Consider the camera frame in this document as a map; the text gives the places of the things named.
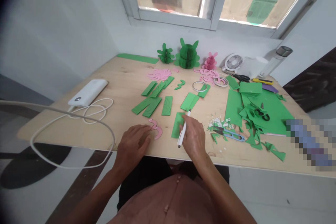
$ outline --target white power bank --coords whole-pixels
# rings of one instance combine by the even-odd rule
[[[99,93],[106,87],[108,82],[104,79],[93,79],[85,85],[74,97],[68,101],[70,106],[89,106]]]

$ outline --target scissors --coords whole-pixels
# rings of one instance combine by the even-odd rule
[[[259,115],[262,115],[262,119],[264,119],[265,121],[269,121],[271,118],[268,114],[263,113],[259,108],[256,109],[256,111],[259,113]]]
[[[226,71],[226,70],[224,70],[223,72],[235,77],[239,81],[250,82],[250,78],[246,75],[239,75],[239,74],[235,74],[235,73],[233,74],[233,73],[230,73],[229,71]]]
[[[214,128],[216,128],[216,129],[213,129],[213,131],[216,132],[216,133],[218,133],[218,134],[220,134],[220,135],[224,135],[224,136],[233,138],[234,140],[237,140],[239,142],[245,142],[245,137],[242,136],[242,135],[239,135],[239,134],[234,133],[232,131],[226,130],[226,129],[224,129],[222,127],[219,127],[219,126],[214,126]]]

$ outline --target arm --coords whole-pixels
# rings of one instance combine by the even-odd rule
[[[65,223],[97,222],[114,192],[144,156],[151,140],[150,130],[148,125],[136,125],[123,134],[113,168],[75,207]]]
[[[240,201],[205,152],[203,125],[187,115],[182,116],[187,124],[183,147],[201,175],[212,199],[228,223],[255,223],[252,215]]]

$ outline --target white pen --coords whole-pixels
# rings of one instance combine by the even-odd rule
[[[186,128],[187,128],[187,124],[186,124],[186,122],[184,122],[183,129],[180,133],[180,136],[178,137],[178,142],[177,142],[177,145],[178,145],[179,148],[181,148],[184,135],[186,134]]]

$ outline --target bottle cap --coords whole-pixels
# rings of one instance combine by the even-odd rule
[[[276,50],[276,53],[282,57],[287,57],[292,52],[293,50],[286,46],[280,46],[278,50]]]

